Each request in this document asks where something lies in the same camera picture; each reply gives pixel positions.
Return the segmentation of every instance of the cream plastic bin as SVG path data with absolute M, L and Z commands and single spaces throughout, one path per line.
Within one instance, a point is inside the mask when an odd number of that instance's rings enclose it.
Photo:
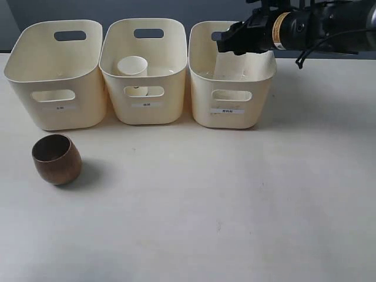
M 277 70 L 272 51 L 218 55 L 212 34 L 226 31 L 233 23 L 202 22 L 191 30 L 193 117 L 203 126 L 244 129 L 255 125 Z
M 102 26 L 88 20 L 41 22 L 23 31 L 4 74 L 41 129 L 89 127 L 104 118 L 102 39 Z
M 153 29 L 163 31 L 163 37 L 136 37 L 138 31 L 153 32 Z M 128 56 L 147 60 L 147 76 L 119 75 L 117 65 Z M 186 65 L 184 26 L 173 19 L 152 18 L 124 19 L 112 24 L 99 61 L 116 116 L 130 125 L 170 123 L 179 118 Z M 147 95 L 127 92 L 127 88 L 141 86 L 147 86 Z

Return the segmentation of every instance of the table surface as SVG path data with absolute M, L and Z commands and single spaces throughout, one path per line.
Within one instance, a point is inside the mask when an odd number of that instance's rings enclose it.
M 4 69 L 9 55 L 0 55 Z M 37 174 L 0 74 L 0 281 L 376 280 L 376 61 L 278 59 L 258 125 L 64 131 L 83 171 Z

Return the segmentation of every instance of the white cup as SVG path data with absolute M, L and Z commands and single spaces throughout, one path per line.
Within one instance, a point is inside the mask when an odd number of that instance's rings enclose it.
M 143 57 L 128 56 L 118 63 L 118 73 L 121 76 L 147 76 L 147 60 Z M 126 94 L 129 96 L 146 96 L 147 87 L 127 87 Z

